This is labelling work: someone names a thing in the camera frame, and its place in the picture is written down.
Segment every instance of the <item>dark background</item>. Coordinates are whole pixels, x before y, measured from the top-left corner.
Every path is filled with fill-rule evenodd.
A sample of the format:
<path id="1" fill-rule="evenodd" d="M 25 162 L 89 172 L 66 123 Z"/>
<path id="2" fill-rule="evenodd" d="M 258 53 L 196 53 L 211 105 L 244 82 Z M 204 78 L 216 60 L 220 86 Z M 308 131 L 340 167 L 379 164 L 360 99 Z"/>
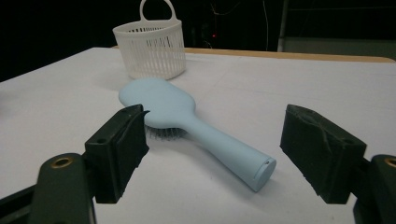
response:
<path id="1" fill-rule="evenodd" d="M 265 0 L 268 24 L 262 0 L 171 1 L 185 47 L 277 51 L 283 0 Z M 286 2 L 284 36 L 396 40 L 396 0 Z M 139 21 L 139 6 L 140 0 L 1 1 L 0 81 L 116 46 L 112 29 Z M 149 20 L 170 18 L 163 0 L 147 0 L 144 9 Z"/>
<path id="2" fill-rule="evenodd" d="M 282 2 L 267 0 L 269 50 L 276 50 Z M 266 50 L 261 0 L 172 0 L 182 20 L 185 47 Z M 139 21 L 140 0 L 2 1 L 0 81 L 92 47 L 117 45 L 112 29 Z M 226 15 L 215 16 L 216 12 Z M 148 0 L 145 16 L 170 18 L 163 0 Z"/>

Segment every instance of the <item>hairbrush handle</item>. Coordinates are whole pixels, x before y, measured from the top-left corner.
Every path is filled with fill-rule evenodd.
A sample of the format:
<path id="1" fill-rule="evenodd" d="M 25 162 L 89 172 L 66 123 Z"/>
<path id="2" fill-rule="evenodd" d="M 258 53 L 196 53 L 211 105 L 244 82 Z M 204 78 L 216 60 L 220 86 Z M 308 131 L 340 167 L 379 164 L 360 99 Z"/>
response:
<path id="1" fill-rule="evenodd" d="M 187 116 L 182 124 L 180 128 L 186 130 L 254 191 L 259 191 L 275 170 L 275 159 L 195 116 Z"/>

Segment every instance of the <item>hairbrush bristles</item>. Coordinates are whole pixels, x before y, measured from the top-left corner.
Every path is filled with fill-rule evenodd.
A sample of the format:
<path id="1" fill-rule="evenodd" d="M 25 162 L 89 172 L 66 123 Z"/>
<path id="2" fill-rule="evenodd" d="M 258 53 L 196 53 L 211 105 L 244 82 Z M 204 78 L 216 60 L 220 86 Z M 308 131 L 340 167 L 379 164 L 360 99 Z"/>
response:
<path id="1" fill-rule="evenodd" d="M 161 139 L 161 140 L 176 140 L 179 137 L 182 137 L 186 131 L 179 129 L 179 128 L 168 128 L 168 129 L 156 129 L 151 128 L 149 126 L 146 127 L 146 135 L 149 138 L 153 139 Z"/>

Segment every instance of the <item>white table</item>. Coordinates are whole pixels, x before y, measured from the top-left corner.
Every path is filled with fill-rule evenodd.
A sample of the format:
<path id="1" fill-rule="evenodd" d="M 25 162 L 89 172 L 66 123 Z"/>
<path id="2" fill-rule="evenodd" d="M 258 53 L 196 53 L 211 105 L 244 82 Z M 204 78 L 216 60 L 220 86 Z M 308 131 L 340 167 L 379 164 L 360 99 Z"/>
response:
<path id="1" fill-rule="evenodd" d="M 130 81 L 118 49 L 94 48 L 0 83 L 0 198 L 32 186 L 47 159 L 82 154 Z M 98 223 L 354 223 L 354 196 L 326 204 L 279 147 L 287 104 L 357 136 L 368 160 L 396 154 L 396 63 L 188 53 L 170 81 L 199 118 L 276 158 L 274 174 L 255 193 L 188 136 L 148 139 L 120 201 L 95 205 Z"/>

